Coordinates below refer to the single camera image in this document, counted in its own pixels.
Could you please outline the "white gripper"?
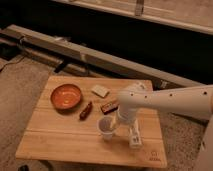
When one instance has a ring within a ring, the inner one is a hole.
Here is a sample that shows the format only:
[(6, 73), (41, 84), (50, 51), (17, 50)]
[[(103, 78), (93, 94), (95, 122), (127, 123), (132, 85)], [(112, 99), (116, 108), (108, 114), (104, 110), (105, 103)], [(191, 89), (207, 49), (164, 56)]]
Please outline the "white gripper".
[(127, 108), (124, 106), (119, 106), (117, 115), (115, 115), (110, 124), (110, 129), (115, 130), (119, 126), (119, 122), (126, 125), (131, 125), (136, 120), (137, 110), (134, 108)]

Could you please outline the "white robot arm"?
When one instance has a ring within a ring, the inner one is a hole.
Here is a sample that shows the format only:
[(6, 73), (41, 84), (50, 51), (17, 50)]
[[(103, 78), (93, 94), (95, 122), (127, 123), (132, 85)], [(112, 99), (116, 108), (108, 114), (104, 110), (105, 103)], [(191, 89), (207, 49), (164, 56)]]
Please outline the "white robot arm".
[(143, 83), (133, 83), (118, 92), (117, 118), (110, 128), (119, 124), (133, 125), (140, 108), (150, 108), (209, 120), (213, 115), (213, 85), (148, 91)]

